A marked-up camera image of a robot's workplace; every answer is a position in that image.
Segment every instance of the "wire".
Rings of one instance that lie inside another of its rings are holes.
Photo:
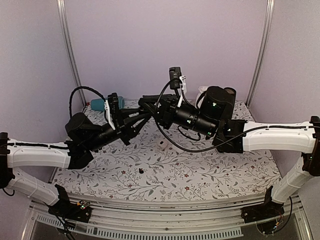
[[[174,90],[174,93],[175,93],[175,95],[176,95],[178,98],[180,97],[179,92],[178,92],[178,89],[175,89],[175,90]]]
[[[3,147],[5,147],[5,146],[8,146],[8,145],[9,145],[9,143],[2,144],[2,145],[0,145],[0,149],[3,148]]]
[[[183,97],[183,100],[191,107],[194,107],[190,102],[188,102],[186,96],[185,96],[185,92],[181,89],[181,94],[182,94],[182,97]]]
[[[288,217],[288,219],[286,220],[286,222],[281,226],[281,228],[277,228],[277,229],[274,231],[274,233],[277,233],[277,232],[281,231],[282,229],[284,229],[285,226],[288,224],[290,218],[291,218],[292,209],[293,209],[293,203],[292,203],[292,198],[291,198],[291,196],[289,197],[289,199],[290,199],[290,213],[289,213],[289,217]]]
[[[201,99],[203,99],[203,98],[205,97],[206,92],[207,92],[207,91],[202,92],[202,93],[200,94],[200,96],[198,97],[198,99],[197,99],[197,101],[196,101],[196,103],[195,103],[195,107],[196,107],[197,109],[200,109],[200,107],[198,106],[198,104],[200,103]]]
[[[4,188],[2,188],[2,190],[4,191],[5,194],[7,194],[9,197],[13,197],[16,193],[15,190],[13,190],[13,192],[11,194],[9,194]]]
[[[193,140],[193,141],[200,141],[200,140],[201,140],[201,135],[200,135],[200,133],[197,134],[197,135],[198,135],[198,138],[193,138],[193,137],[191,137],[191,136],[188,136],[188,135],[184,134],[184,133],[181,131],[180,127],[182,127],[182,126],[179,125],[177,129],[178,129],[179,133],[180,133],[182,136],[186,137],[187,139]]]
[[[93,89],[91,87],[88,87],[88,86],[78,86],[70,94],[70,99],[69,99],[69,115],[70,115],[70,118],[72,117],[72,99],[74,97],[75,92],[80,90],[80,89],[85,89],[85,90],[88,90],[90,92],[93,92],[94,94],[98,95],[104,102],[106,101],[105,97],[100,92],[98,92],[97,90],[95,90],[95,89]],[[106,120],[106,122],[108,122],[108,119],[107,119],[107,116],[106,116],[106,110],[104,110],[104,119]]]
[[[71,231],[67,228],[67,223],[66,220],[64,219],[64,222],[60,219],[60,217],[56,214],[56,212],[51,208],[50,205],[46,204],[45,202],[43,202],[50,210],[51,212],[53,212],[53,214],[55,215],[55,217],[59,220],[59,222],[62,224],[64,231],[65,231],[65,236],[69,239],[69,240],[76,240],[75,237],[72,235]]]
[[[163,87],[156,103],[155,103],[155,114],[158,113],[158,105],[159,105],[159,102],[160,102],[160,99],[161,97],[163,96],[164,92],[166,91],[167,87],[170,85],[171,81],[167,82],[167,84]],[[272,128],[277,128],[277,129],[306,129],[307,127],[308,128],[320,128],[320,126],[281,126],[281,125],[271,125],[271,126],[258,126],[258,127],[255,127],[255,128],[251,128],[247,131],[244,131],[226,141],[223,141],[221,142],[220,144],[218,145],[215,145],[215,146],[211,146],[211,147],[208,147],[208,148],[204,148],[204,149],[199,149],[199,150],[192,150],[192,149],[187,149],[187,148],[184,148],[182,146],[180,146],[179,144],[177,144],[176,142],[174,142],[170,137],[167,136],[167,134],[161,129],[159,123],[158,123],[158,119],[157,119],[158,116],[153,116],[154,118],[154,122],[155,122],[155,125],[157,126],[157,128],[159,129],[159,131],[162,133],[162,135],[171,143],[173,144],[174,146],[176,146],[177,148],[183,150],[183,151],[186,151],[186,152],[189,152],[189,153],[202,153],[202,152],[205,152],[205,151],[210,151],[210,150],[213,150],[213,149],[216,149],[224,144],[227,144],[231,141],[233,141],[234,139],[236,138],[239,138],[247,133],[250,133],[252,131],[255,131],[255,130],[260,130],[260,129],[272,129]]]

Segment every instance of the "cylindrical black motor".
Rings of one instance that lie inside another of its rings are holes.
[[[236,90],[233,88],[210,86],[204,94],[200,112],[217,125],[222,119],[231,119],[235,101]]]

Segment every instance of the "leaf pattern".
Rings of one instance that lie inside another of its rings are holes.
[[[127,100],[126,108],[138,101]],[[103,113],[87,107],[85,114],[94,124],[105,123]],[[253,121],[243,102],[236,102],[234,119]],[[192,141],[176,125],[164,130],[175,142],[189,149],[211,146],[212,140]],[[191,137],[197,135],[189,131]],[[68,192],[111,199],[136,201],[200,201],[262,193],[277,183],[280,173],[268,150],[238,153],[178,153],[170,145],[157,146],[163,139],[151,119],[126,146],[112,142],[83,169],[58,169],[53,179]]]

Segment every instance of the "black small object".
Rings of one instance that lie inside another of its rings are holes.
[[[92,208],[89,206],[82,208],[81,204],[71,203],[65,188],[57,184],[54,186],[58,190],[59,201],[53,206],[49,206],[48,213],[62,217],[63,219],[88,223]]]
[[[64,143],[69,147],[70,163],[68,169],[83,169],[94,159],[91,152],[83,146],[79,146],[73,141]]]
[[[272,188],[273,186],[266,190],[263,203],[253,206],[246,206],[241,209],[241,217],[244,219],[245,223],[269,219],[285,213],[284,204],[279,204],[272,201]]]
[[[174,66],[169,68],[169,77],[170,77],[170,89],[177,90],[180,88],[180,77],[181,77],[181,68],[179,66]]]

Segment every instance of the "white backdrop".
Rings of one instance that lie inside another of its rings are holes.
[[[233,87],[238,100],[246,98],[267,1],[68,0],[65,4],[84,86],[138,99],[159,94],[169,80],[169,67],[181,66],[189,98],[202,85]]]

